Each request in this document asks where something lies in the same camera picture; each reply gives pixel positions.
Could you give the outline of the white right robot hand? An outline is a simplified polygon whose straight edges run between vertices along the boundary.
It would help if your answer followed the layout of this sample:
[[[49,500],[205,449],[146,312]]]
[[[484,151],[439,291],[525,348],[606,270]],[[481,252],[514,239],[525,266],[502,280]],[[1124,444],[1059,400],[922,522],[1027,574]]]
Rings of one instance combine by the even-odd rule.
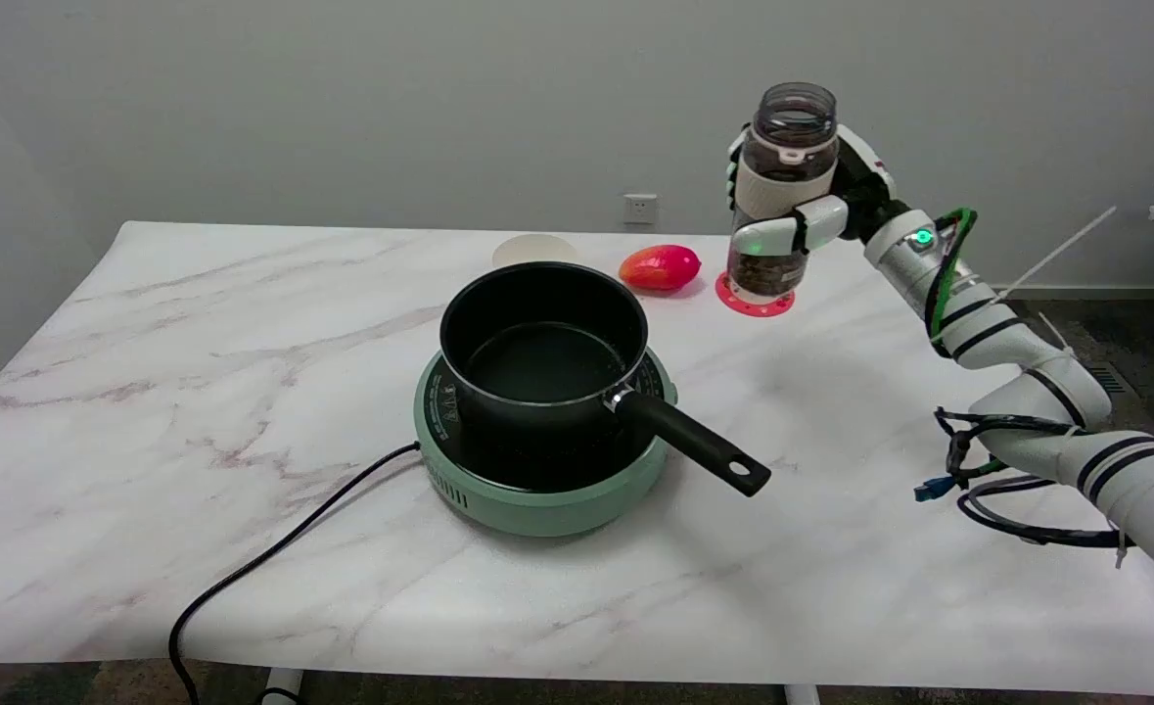
[[[745,164],[754,147],[769,149],[782,166],[804,165],[827,149],[835,151],[835,160],[815,178],[782,182]],[[728,153],[732,255],[781,258],[814,253],[837,238],[867,242],[881,224],[906,210],[885,162],[844,123],[823,147],[805,148],[770,147],[747,123]]]

